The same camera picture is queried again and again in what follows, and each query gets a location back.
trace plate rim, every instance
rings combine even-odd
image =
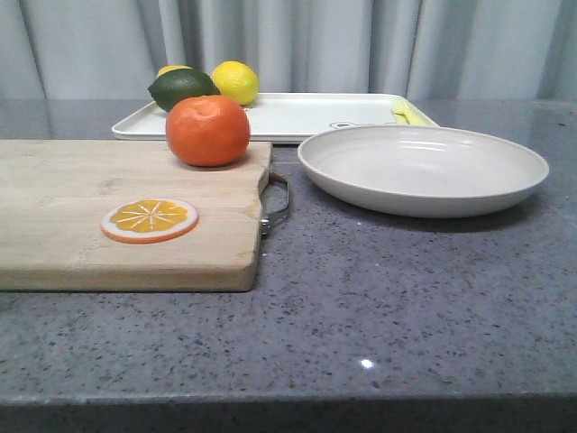
[[[317,167],[312,165],[310,162],[308,162],[307,159],[303,156],[304,149],[307,146],[310,146],[311,142],[313,142],[314,140],[316,140],[322,136],[325,136],[325,135],[346,134],[347,132],[350,132],[351,130],[390,129],[390,128],[401,128],[401,129],[406,129],[406,130],[408,129],[411,131],[416,131],[419,129],[423,130],[423,131],[431,130],[431,131],[436,131],[436,132],[446,131],[446,132],[449,132],[451,134],[464,134],[464,135],[469,135],[469,136],[481,137],[483,139],[489,139],[492,141],[497,141],[497,142],[509,145],[511,147],[514,147],[514,148],[516,148],[522,152],[526,152],[527,154],[532,156],[534,159],[536,159],[540,163],[543,170],[536,181],[532,182],[531,184],[526,185],[524,188],[521,188],[521,189],[516,188],[516,189],[503,190],[501,192],[497,192],[497,193],[493,193],[493,194],[458,195],[458,196],[445,195],[445,196],[441,196],[441,195],[436,195],[436,194],[412,194],[412,193],[399,192],[399,191],[394,191],[394,190],[377,189],[377,188],[372,188],[372,187],[366,187],[363,185],[357,185],[357,184],[354,184],[354,183],[351,183],[351,182],[348,182],[345,180],[341,180],[339,178],[336,178],[335,176],[324,173],[323,171],[319,170]],[[469,130],[464,130],[464,129],[459,129],[459,128],[450,128],[450,127],[444,127],[444,126],[424,126],[424,125],[404,125],[404,124],[376,124],[376,125],[349,126],[347,128],[343,128],[343,129],[339,129],[339,130],[322,132],[320,134],[312,135],[312,136],[306,138],[306,140],[304,140],[298,146],[297,156],[298,156],[298,159],[300,160],[300,162],[305,166],[305,168],[307,170],[314,172],[317,176],[320,176],[322,178],[326,178],[328,180],[331,180],[332,182],[344,185],[347,188],[364,190],[364,191],[368,191],[371,193],[387,194],[389,196],[398,196],[398,197],[403,197],[403,198],[418,198],[418,199],[469,200],[469,199],[490,199],[490,198],[504,197],[507,195],[517,194],[517,193],[521,193],[523,191],[527,191],[527,190],[531,190],[531,189],[536,188],[538,185],[543,183],[545,181],[545,179],[547,179],[547,177],[549,176],[550,170],[551,170],[549,163],[546,161],[546,159],[543,156],[541,156],[539,153],[533,151],[532,149],[527,148],[526,146],[524,146],[522,144],[515,143],[515,142],[512,142],[510,140],[500,138],[500,137],[495,136],[495,135],[478,133],[478,132],[474,132],[474,131],[469,131]]]

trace wooden cutting board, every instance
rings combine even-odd
[[[270,153],[251,143],[200,169],[158,141],[0,141],[0,290],[249,290]],[[156,244],[101,232],[106,212],[143,198],[187,201],[198,224]]]

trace citrus fruit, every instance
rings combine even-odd
[[[174,70],[174,69],[192,69],[187,65],[167,65],[163,68],[159,69],[158,74],[156,74],[157,77],[161,76],[162,74],[164,74],[165,72],[168,72],[169,70]]]
[[[164,111],[170,111],[178,101],[187,97],[220,93],[206,73],[192,68],[174,69],[163,73],[148,87],[148,91]]]
[[[230,97],[190,97],[178,102],[166,119],[172,152],[187,164],[215,167],[238,159],[251,138],[244,109]]]
[[[240,61],[221,63],[213,70],[211,78],[222,95],[231,97],[242,106],[250,104],[259,94],[259,77]]]
[[[115,241],[152,244],[189,232],[197,221],[197,210],[186,201],[146,198],[112,209],[102,219],[101,228]]]

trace yellow object on tray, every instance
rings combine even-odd
[[[431,126],[431,122],[425,119],[406,99],[395,99],[390,110],[399,124],[423,124]]]

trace orange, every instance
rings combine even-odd
[[[194,228],[197,210],[175,198],[146,198],[112,209],[102,219],[105,235],[128,244],[168,241]]]
[[[215,167],[233,162],[246,152],[250,138],[244,109],[222,95],[183,99],[166,119],[170,150],[191,165]]]

